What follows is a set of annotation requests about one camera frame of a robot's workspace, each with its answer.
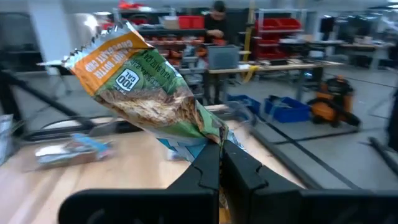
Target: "workbench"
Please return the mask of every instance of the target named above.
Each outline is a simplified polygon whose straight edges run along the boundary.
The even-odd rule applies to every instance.
[[[250,155],[303,187],[244,127],[236,121],[227,122]],[[55,224],[60,204],[72,193],[90,188],[164,189],[190,164],[187,161],[168,161],[168,149],[143,131],[117,134],[110,138],[116,142],[117,153],[113,158],[42,171],[24,171],[24,159],[29,154],[33,156],[35,149],[62,142],[23,147],[0,167],[1,223]]]
[[[372,62],[369,65],[370,70],[377,70],[380,60],[388,59],[388,48],[391,47],[391,44],[342,44],[341,48],[347,49],[349,52],[349,56],[368,56],[372,58]]]
[[[224,75],[230,73],[243,73],[250,71],[250,68],[247,64],[251,64],[253,62],[240,62],[238,68],[232,69],[221,69],[221,70],[209,70],[208,73],[210,75]],[[303,83],[305,78],[305,71],[311,68],[325,68],[325,67],[335,67],[340,66],[342,63],[338,62],[328,62],[328,61],[319,61],[317,63],[290,63],[288,65],[268,65],[268,66],[261,66],[259,65],[256,68],[256,72],[274,72],[274,71],[288,71],[288,70],[300,70],[300,75],[297,82],[297,93],[296,93],[296,100],[301,101],[303,95]],[[226,101],[226,93],[228,92],[228,84],[223,82],[223,101]]]

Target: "logo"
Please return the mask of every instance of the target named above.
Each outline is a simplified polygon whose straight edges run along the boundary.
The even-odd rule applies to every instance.
[[[130,69],[125,69],[117,78],[116,83],[125,91],[130,91],[139,81],[139,76]]]

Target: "gray box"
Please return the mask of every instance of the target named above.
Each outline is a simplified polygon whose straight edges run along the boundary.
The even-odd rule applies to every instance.
[[[234,69],[239,66],[239,48],[235,45],[207,47],[209,70]]]

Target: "snack wrapper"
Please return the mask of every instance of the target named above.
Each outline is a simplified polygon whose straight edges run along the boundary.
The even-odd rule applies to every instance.
[[[155,134],[193,161],[207,142],[229,139],[242,147],[224,121],[195,99],[181,74],[126,23],[71,54],[63,66],[94,100]]]

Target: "orange machine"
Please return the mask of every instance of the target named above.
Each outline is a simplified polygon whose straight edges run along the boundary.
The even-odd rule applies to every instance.
[[[307,102],[312,106],[315,124],[329,122],[333,127],[344,121],[359,126],[360,120],[352,114],[354,90],[342,76],[331,78],[321,84],[316,98]]]

